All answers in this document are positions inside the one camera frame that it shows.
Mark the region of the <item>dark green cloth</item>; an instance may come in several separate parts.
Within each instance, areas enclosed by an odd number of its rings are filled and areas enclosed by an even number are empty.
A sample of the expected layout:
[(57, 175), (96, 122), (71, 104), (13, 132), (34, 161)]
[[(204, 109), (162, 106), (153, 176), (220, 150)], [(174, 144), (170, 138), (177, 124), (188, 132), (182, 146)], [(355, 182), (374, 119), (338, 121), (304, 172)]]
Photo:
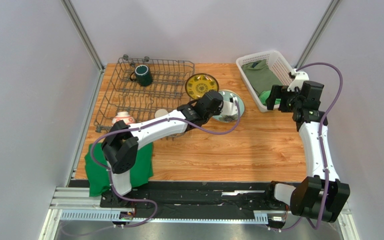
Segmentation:
[[(153, 150), (154, 144), (149, 143), (138, 151), (135, 164), (130, 169), (130, 182), (133, 188), (148, 183), (149, 178), (154, 175), (152, 167)], [(84, 159), (85, 172), (89, 181), (89, 195), (98, 197), (111, 188), (107, 170), (96, 164), (89, 152)]]

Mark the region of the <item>left aluminium frame post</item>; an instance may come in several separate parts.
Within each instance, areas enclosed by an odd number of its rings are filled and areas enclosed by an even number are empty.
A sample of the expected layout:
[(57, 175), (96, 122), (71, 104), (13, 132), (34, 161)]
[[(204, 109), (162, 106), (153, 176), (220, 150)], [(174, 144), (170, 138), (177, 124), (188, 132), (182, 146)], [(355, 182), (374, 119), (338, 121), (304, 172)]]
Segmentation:
[(79, 37), (81, 38), (87, 52), (89, 53), (94, 65), (96, 68), (102, 73), (105, 70), (105, 66), (99, 57), (99, 54), (94, 47), (91, 38), (89, 37), (82, 21), (77, 13), (75, 6), (71, 0), (61, 0), (60, 1), (65, 8), (65, 11), (67, 12), (67, 15), (71, 19), (77, 33), (79, 34)]

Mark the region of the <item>red white patterned bowl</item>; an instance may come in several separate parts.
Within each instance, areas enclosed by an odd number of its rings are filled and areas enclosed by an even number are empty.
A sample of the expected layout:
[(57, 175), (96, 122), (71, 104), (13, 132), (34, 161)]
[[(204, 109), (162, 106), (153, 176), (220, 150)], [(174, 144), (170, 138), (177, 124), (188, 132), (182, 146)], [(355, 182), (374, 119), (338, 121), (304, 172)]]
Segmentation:
[(135, 118), (130, 115), (128, 111), (120, 111), (116, 114), (116, 116), (112, 119), (111, 125), (113, 126), (116, 122), (123, 121), (126, 125), (136, 123)]

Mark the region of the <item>aluminium frame post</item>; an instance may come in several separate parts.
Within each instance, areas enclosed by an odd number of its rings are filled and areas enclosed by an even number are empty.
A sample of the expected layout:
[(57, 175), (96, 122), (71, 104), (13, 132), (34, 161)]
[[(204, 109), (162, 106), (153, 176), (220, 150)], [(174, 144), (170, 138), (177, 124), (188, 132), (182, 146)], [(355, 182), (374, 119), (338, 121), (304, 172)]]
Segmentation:
[(81, 38), (87, 52), (89, 53), (94, 65), (96, 68), (102, 73), (105, 70), (105, 66), (99, 57), (99, 54), (94, 47), (91, 38), (89, 37), (82, 21), (77, 13), (75, 6), (71, 0), (61, 0), (60, 1), (65, 8), (65, 11), (67, 12), (67, 15), (71, 19), (77, 33), (79, 34), (79, 37)]
[(343, 2), (342, 0), (331, 0), (329, 2), (329, 5), (327, 6), (324, 14), (322, 15), (320, 21), (318, 22), (315, 30), (313, 31), (308, 43), (306, 44), (304, 50), (302, 51), (295, 65), (297, 68), (300, 68), (306, 64), (313, 49), (317, 45), (319, 39), (323, 35), (325, 29), (327, 28), (328, 24), (330, 23), (331, 19), (335, 15), (337, 9), (339, 8), (342, 2)]

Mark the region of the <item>beige cup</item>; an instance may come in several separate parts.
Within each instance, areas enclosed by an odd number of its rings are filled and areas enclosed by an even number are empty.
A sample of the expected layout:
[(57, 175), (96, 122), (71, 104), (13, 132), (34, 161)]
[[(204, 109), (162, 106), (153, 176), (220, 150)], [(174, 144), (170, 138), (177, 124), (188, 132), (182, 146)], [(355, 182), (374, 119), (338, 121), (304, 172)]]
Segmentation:
[(158, 109), (154, 113), (155, 118), (160, 118), (167, 115), (169, 112), (166, 109)]

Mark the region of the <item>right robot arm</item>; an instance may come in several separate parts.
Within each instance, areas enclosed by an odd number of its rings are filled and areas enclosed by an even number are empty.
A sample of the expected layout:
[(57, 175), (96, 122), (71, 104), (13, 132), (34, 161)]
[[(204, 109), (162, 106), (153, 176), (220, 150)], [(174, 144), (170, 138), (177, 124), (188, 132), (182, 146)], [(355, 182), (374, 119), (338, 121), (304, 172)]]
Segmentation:
[(307, 176), (297, 186), (272, 181), (267, 195), (272, 208), (285, 204), (295, 216), (333, 223), (351, 191), (348, 184), (340, 181), (331, 159), (328, 120), (319, 110), (323, 88), (323, 84), (314, 81), (305, 81), (294, 90), (286, 85), (272, 86), (266, 106), (272, 110), (279, 99), (278, 110), (293, 114), (304, 147)]

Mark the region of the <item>right aluminium frame post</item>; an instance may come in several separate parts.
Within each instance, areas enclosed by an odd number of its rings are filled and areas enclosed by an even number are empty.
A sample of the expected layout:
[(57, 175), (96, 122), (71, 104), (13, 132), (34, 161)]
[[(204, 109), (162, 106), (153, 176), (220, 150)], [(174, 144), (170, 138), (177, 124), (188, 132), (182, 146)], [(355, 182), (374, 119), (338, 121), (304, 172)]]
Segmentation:
[(313, 31), (308, 43), (306, 44), (304, 50), (302, 51), (295, 65), (297, 68), (300, 68), (306, 64), (313, 49), (317, 45), (319, 39), (323, 35), (325, 29), (327, 28), (328, 24), (330, 23), (331, 19), (335, 15), (337, 9), (339, 8), (342, 2), (343, 2), (342, 0), (331, 0), (329, 2), (329, 5), (327, 6), (324, 14), (322, 15), (320, 21), (318, 22), (315, 30)]

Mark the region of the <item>yellow patterned plate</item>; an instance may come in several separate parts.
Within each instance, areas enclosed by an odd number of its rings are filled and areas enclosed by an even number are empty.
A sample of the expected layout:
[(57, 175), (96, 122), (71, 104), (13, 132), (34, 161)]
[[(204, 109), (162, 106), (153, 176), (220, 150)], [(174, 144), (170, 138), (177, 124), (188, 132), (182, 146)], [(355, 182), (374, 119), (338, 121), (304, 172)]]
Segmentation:
[(215, 77), (207, 73), (197, 73), (190, 76), (185, 82), (185, 92), (193, 100), (197, 100), (209, 91), (220, 90)]

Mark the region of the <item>olive green folded cloth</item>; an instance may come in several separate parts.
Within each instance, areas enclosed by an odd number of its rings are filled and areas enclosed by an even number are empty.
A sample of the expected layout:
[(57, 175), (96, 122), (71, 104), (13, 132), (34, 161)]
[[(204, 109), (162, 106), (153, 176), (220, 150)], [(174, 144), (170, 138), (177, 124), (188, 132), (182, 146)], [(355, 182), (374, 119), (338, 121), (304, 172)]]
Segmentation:
[(270, 91), (273, 85), (282, 84), (270, 70), (266, 59), (245, 63), (241, 69), (258, 96), (263, 92)]

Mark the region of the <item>light blue flower plate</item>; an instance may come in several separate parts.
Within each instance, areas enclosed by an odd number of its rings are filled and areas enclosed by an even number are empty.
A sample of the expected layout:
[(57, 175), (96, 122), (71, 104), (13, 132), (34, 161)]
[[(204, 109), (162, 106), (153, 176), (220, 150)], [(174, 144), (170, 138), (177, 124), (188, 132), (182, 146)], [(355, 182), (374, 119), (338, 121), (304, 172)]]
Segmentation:
[(222, 123), (237, 121), (245, 112), (245, 104), (240, 96), (231, 90), (222, 89), (218, 91), (223, 97), (223, 106), (219, 115), (212, 116), (213, 119)]

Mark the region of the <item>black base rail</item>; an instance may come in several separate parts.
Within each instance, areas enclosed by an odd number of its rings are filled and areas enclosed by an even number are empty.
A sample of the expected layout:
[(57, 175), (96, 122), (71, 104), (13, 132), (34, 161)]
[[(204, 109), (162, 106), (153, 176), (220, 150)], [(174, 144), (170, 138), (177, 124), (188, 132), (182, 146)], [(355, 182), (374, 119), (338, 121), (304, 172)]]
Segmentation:
[(254, 220), (256, 213), (296, 221), (283, 203), (269, 199), (269, 182), (150, 181), (133, 187), (125, 199), (111, 190), (100, 207), (133, 210), (136, 220), (154, 215), (162, 220)]

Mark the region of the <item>dark green mug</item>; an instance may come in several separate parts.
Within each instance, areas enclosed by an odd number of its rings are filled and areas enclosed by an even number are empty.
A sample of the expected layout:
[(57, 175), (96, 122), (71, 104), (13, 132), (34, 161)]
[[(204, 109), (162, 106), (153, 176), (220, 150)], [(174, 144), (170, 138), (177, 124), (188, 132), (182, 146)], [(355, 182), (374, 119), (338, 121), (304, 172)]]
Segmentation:
[(137, 66), (130, 74), (129, 79), (142, 87), (147, 87), (153, 83), (150, 68), (144, 64)]

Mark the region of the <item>white plastic basket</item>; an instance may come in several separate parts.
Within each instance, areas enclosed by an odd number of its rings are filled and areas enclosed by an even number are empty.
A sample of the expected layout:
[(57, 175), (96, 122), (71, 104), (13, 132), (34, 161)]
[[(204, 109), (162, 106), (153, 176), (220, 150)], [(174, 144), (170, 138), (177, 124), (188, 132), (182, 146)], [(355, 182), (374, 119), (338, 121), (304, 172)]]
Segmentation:
[(252, 88), (249, 83), (247, 77), (245, 76), (241, 66), (246, 63), (255, 62), (259, 60), (267, 60), (267, 64), (269, 69), (278, 77), (281, 81), (281, 85), (288, 86), (292, 79), (289, 77), (289, 72), (293, 70), (292, 66), (288, 63), (288, 61), (283, 57), (283, 55), (276, 50), (262, 51), (258, 53), (253, 53), (249, 55), (245, 55), (236, 59), (236, 65), (239, 69), (240, 76), (250, 92), (250, 95), (256, 104), (258, 110), (262, 113), (268, 111), (266, 104), (264, 103), (265, 99), (263, 96), (268, 96), (270, 91), (263, 92), (261, 95), (257, 95), (257, 93)]

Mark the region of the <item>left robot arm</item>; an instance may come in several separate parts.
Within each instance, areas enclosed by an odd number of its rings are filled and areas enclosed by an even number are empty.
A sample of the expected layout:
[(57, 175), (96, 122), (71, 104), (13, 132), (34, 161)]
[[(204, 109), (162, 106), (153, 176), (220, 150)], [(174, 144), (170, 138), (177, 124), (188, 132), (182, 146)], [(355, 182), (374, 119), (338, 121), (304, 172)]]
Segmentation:
[(109, 133), (99, 139), (112, 190), (118, 196), (132, 190), (130, 171), (142, 147), (171, 135), (201, 129), (212, 116), (221, 113), (223, 105), (222, 95), (211, 90), (203, 97), (155, 119), (132, 124), (117, 121)]

